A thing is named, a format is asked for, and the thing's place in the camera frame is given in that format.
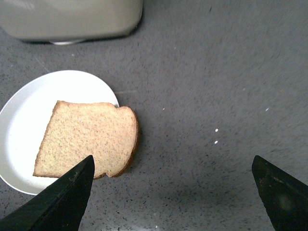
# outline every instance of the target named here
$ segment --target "quartz countertop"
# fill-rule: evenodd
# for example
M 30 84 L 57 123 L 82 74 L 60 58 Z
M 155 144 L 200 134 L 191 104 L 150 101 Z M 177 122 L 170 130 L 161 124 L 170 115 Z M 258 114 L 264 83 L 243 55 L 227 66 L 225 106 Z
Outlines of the quartz countertop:
M 124 38 L 55 46 L 0 29 L 0 108 L 39 76 L 80 70 L 135 111 L 132 166 L 93 182 L 80 231 L 274 230 L 251 165 L 260 155 L 308 183 L 307 12 L 306 1 L 145 0 Z M 0 218 L 31 198 L 0 180 Z

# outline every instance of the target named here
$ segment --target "white appliance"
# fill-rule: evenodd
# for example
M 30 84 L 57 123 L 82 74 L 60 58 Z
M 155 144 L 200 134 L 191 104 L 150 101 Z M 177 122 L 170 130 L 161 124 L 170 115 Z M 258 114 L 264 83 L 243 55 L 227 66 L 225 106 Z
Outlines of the white appliance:
M 0 0 L 0 26 L 25 41 L 125 36 L 141 14 L 142 0 Z

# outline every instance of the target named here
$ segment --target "whole wheat bread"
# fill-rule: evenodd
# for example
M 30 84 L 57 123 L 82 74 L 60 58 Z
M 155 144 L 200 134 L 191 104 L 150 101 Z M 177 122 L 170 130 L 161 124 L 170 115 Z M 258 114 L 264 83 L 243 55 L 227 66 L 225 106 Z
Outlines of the whole wheat bread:
M 58 101 L 41 142 L 33 176 L 59 178 L 88 155 L 94 178 L 121 175 L 137 148 L 138 121 L 129 107 Z

